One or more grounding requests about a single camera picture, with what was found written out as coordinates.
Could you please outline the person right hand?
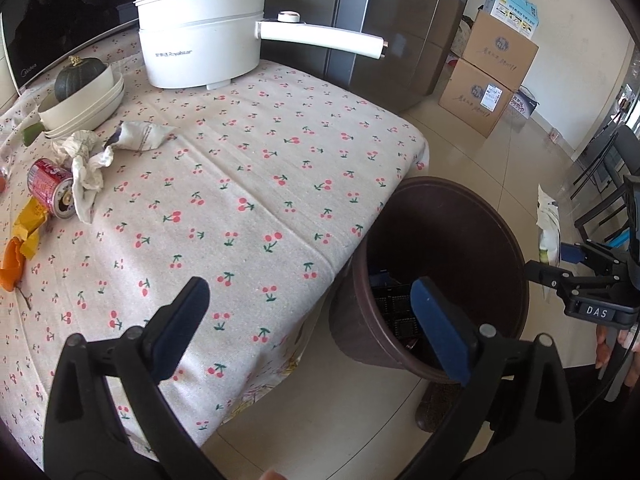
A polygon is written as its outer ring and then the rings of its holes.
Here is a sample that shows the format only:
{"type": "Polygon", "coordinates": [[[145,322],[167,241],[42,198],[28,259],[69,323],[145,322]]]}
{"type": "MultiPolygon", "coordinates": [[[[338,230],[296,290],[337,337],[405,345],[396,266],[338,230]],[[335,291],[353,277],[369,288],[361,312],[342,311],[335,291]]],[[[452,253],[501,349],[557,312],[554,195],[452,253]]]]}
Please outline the person right hand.
{"type": "Polygon", "coordinates": [[[608,342],[612,333],[612,327],[598,325],[596,328],[596,367],[604,369],[602,380],[608,385],[629,362],[624,385],[633,389],[639,379],[639,325],[630,330],[620,330],[614,344],[608,342]]]}

